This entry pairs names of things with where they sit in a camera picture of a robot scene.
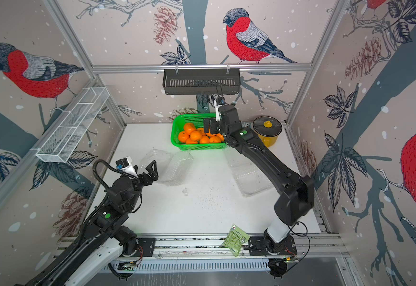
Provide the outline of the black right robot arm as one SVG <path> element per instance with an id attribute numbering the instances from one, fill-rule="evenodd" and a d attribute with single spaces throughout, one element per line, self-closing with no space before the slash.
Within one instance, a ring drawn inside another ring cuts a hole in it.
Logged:
<path id="1" fill-rule="evenodd" d="M 242 126 L 237 109 L 221 97 L 215 103 L 215 117 L 203 120 L 204 131 L 221 134 L 225 143 L 254 163 L 280 195 L 274 205 L 276 219 L 264 232 L 253 251 L 278 255 L 286 250 L 298 220 L 314 207 L 314 180 L 292 171 L 276 157 L 251 128 Z"/>

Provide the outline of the yellow pot with lid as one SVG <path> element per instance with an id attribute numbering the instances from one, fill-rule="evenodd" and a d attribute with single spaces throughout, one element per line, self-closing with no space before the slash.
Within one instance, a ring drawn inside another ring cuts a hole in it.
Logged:
<path id="1" fill-rule="evenodd" d="M 252 127 L 266 147 L 273 146 L 283 131 L 281 122 L 271 116 L 257 117 Z"/>

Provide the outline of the green plastic basket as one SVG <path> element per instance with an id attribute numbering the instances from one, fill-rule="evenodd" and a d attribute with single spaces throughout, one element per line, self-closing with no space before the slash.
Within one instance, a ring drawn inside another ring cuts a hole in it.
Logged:
<path id="1" fill-rule="evenodd" d="M 221 135 L 204 131 L 204 119 L 211 118 L 215 118 L 214 113 L 177 116 L 172 124 L 171 143 L 182 151 L 227 148 Z"/>

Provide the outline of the clear plastic clamshell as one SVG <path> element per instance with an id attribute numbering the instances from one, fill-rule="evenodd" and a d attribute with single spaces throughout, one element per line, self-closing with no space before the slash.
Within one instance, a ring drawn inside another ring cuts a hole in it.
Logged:
<path id="1" fill-rule="evenodd" d="M 139 173 L 144 172 L 146 167 L 154 160 L 157 163 L 159 174 L 157 182 L 168 187 L 174 187 L 185 182 L 194 159 L 189 151 L 169 153 L 154 148 L 138 163 Z"/>
<path id="2" fill-rule="evenodd" d="M 251 197 L 273 189 L 271 181 L 250 159 L 227 147 L 224 155 L 231 168 L 233 178 L 240 192 L 245 197 Z"/>

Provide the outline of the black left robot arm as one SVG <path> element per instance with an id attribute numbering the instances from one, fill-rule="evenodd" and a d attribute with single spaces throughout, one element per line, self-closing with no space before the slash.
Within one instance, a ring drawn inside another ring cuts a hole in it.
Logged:
<path id="1" fill-rule="evenodd" d="M 129 215 L 136 213 L 142 206 L 142 190 L 158 181 L 159 173 L 155 160 L 139 174 L 138 167 L 132 165 L 130 158 L 116 161 L 112 167 L 105 160 L 93 163 L 94 178 L 104 187 L 105 196 L 95 210 L 85 219 L 78 237 L 49 266 L 27 282 L 29 286 L 66 286 L 75 285 L 79 280 L 74 277 L 82 265 L 87 266 L 84 275 L 94 269 L 89 260 L 107 265 L 120 280 L 126 280 L 128 274 L 118 273 L 111 265 L 111 259 L 101 254 L 101 248 L 111 241 L 118 250 L 113 259 L 138 255 L 136 263 L 141 263 L 146 248 L 140 244 L 136 233 L 125 226 Z"/>

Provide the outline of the green sachet on rail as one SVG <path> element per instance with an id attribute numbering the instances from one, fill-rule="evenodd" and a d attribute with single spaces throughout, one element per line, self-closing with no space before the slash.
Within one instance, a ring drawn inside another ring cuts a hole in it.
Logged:
<path id="1" fill-rule="evenodd" d="M 239 226 L 233 224 L 222 243 L 222 247 L 229 249 L 234 257 L 238 257 L 242 246 L 247 244 L 249 239 L 249 234 L 243 231 Z"/>

